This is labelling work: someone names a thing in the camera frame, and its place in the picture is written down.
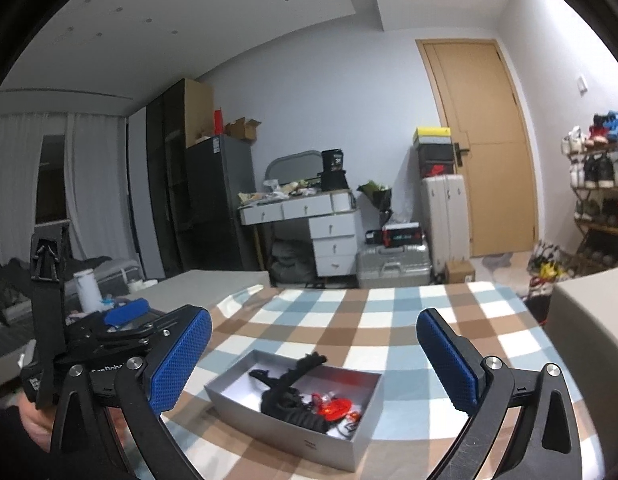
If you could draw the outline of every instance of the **metal screw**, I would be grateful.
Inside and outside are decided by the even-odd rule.
[[[83,373],[83,365],[74,365],[69,368],[69,375],[71,377],[78,377],[81,373]]]
[[[138,370],[143,365],[143,360],[140,357],[130,357],[127,359],[127,368],[130,370]]]
[[[550,376],[557,377],[560,375],[560,367],[553,363],[547,365],[547,373]]]
[[[502,361],[497,357],[487,357],[484,362],[492,370],[500,370],[500,368],[502,368]]]

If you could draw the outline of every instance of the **blue gripper pad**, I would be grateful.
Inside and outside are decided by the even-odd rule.
[[[201,310],[154,372],[149,405],[156,415],[173,409],[211,339],[211,315]]]
[[[454,408],[473,415],[478,409],[485,381],[480,352],[469,340],[456,335],[433,308],[418,316],[416,334]],[[468,364],[467,354],[473,366]]]
[[[122,326],[147,312],[149,312],[149,302],[145,298],[139,298],[109,310],[105,314],[104,323],[109,326]]]

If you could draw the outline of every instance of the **door frame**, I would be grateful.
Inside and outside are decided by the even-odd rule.
[[[524,128],[524,145],[526,146],[526,152],[529,158],[529,163],[531,166],[531,178],[532,184],[534,188],[534,243],[538,241],[539,238],[539,211],[538,211],[538,183],[536,178],[536,161],[534,158],[534,150],[532,150],[531,146],[531,138],[529,134],[529,127],[527,125],[527,121],[524,117],[524,111],[522,110],[522,101],[520,100],[520,95],[518,92],[518,88],[516,83],[511,75],[511,70],[509,70],[508,64],[506,63],[506,57],[500,48],[500,44],[498,40],[476,40],[473,38],[441,38],[439,40],[428,39],[428,40],[416,40],[416,45],[418,46],[418,51],[420,53],[420,57],[422,57],[422,62],[425,65],[425,70],[427,71],[427,76],[429,78],[429,84],[431,85],[431,91],[433,92],[433,99],[436,102],[436,108],[438,109],[438,117],[440,119],[440,126],[448,127],[449,122],[447,121],[447,114],[445,112],[445,107],[442,102],[442,96],[440,94],[440,89],[438,88],[438,82],[436,81],[435,74],[433,72],[433,68],[431,66],[431,62],[429,60],[429,56],[425,50],[425,45],[427,44],[441,44],[441,43],[482,43],[482,44],[492,44],[502,61],[502,65],[505,68],[506,78],[509,81],[509,85],[514,93],[514,97],[516,98],[516,108],[518,109],[518,116],[522,121],[522,127]],[[469,218],[469,227],[470,232],[473,233],[473,226],[471,225],[471,218]]]

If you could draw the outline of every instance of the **silver suitcase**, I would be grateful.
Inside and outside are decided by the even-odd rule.
[[[360,288],[424,286],[431,282],[431,259],[426,244],[370,246],[362,249],[357,259]]]
[[[436,274],[449,260],[468,260],[469,208],[462,175],[433,176],[422,180],[424,227],[431,243]]]

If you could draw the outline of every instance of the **plaid tablecloth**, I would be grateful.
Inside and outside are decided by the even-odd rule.
[[[602,453],[582,395],[521,300],[493,283],[325,291],[256,286],[234,294],[210,309],[211,342],[176,407],[163,413],[166,425],[205,480],[425,479],[466,421],[416,339],[416,318],[430,307],[483,355],[528,370],[559,364],[576,412],[583,478],[602,478]],[[384,373],[383,412],[356,473],[273,449],[217,418],[204,385],[252,349],[293,358],[315,350],[331,365]],[[514,411],[479,478],[493,475],[515,424]],[[140,478],[151,478],[137,450],[131,459]]]

